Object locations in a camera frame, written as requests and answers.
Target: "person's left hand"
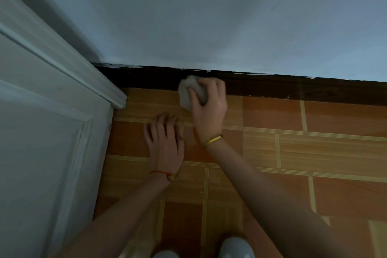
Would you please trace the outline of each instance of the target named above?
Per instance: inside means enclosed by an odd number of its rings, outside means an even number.
[[[184,158],[184,140],[175,133],[176,115],[156,116],[152,123],[144,124],[145,141],[151,155],[151,171],[176,174]]]

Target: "dark brown baseboard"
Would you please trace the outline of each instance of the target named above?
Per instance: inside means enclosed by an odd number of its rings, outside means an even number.
[[[387,106],[384,82],[162,67],[96,68],[119,88],[177,90],[181,79],[196,75],[224,80],[229,95]]]

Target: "finger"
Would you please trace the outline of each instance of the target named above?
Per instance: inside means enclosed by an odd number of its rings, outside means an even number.
[[[190,93],[190,96],[191,96],[192,112],[195,112],[201,107],[199,98],[197,98],[197,94],[194,89],[188,88],[188,92]]]
[[[214,78],[216,82],[216,86],[218,89],[218,94],[220,98],[226,98],[226,84],[225,81],[222,81],[221,79]]]
[[[197,82],[207,87],[209,100],[219,96],[216,81],[213,78],[200,78],[197,80]]]
[[[171,116],[169,119],[168,119],[168,122],[167,122],[167,138],[168,139],[174,139],[175,138],[175,121],[177,119],[177,116],[176,115],[173,115]]]
[[[166,138],[164,123],[167,115],[168,115],[167,113],[164,113],[157,120],[156,128],[157,128],[157,136],[159,137],[159,140]]]
[[[184,159],[184,139],[181,135],[177,136],[177,158],[181,161]]]
[[[145,142],[147,143],[148,147],[150,147],[153,141],[152,141],[151,135],[149,134],[149,127],[147,123],[144,123],[144,137],[145,137]]]
[[[159,137],[157,136],[157,120],[159,119],[159,116],[155,116],[152,123],[151,123],[151,134],[153,142],[157,142],[159,140]]]

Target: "wood-patterned floor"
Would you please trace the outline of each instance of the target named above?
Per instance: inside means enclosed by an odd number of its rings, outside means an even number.
[[[179,177],[144,216],[122,257],[168,244],[214,257],[220,237],[244,234],[257,257],[280,257],[210,155],[175,91],[126,89],[114,114],[95,208],[98,216],[148,174],[143,122],[179,116],[186,142]],[[228,96],[225,139],[329,224],[360,257],[387,257],[387,107]]]

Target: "person's left arm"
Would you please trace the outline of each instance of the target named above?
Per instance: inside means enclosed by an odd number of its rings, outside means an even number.
[[[184,141],[175,133],[176,116],[156,117],[144,136],[150,152],[150,171],[176,174],[184,158]],[[151,173],[126,197],[92,221],[57,258],[118,257],[128,243],[143,213],[169,186],[164,173]]]

